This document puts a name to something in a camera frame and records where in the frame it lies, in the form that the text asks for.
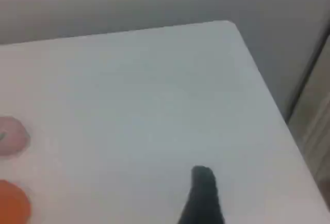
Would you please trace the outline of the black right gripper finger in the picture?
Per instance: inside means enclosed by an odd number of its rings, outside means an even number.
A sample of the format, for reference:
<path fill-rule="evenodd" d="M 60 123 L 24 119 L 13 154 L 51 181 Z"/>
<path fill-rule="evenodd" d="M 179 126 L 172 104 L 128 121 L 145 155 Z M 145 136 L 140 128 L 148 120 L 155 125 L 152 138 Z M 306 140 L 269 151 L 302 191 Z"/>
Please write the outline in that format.
<path fill-rule="evenodd" d="M 209 167 L 199 165 L 192 168 L 189 195 L 178 223 L 225 223 L 216 178 Z"/>

